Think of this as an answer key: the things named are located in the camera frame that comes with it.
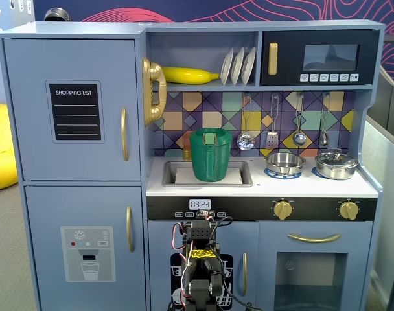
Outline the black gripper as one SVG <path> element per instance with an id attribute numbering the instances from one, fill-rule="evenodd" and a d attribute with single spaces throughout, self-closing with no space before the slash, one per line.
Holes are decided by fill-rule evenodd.
<path id="1" fill-rule="evenodd" d="M 215 225 L 216 222 L 211 220 L 192 220 L 183 223 L 183 245 L 186 246 L 186 250 L 220 250 L 220 244 L 216 242 Z"/>

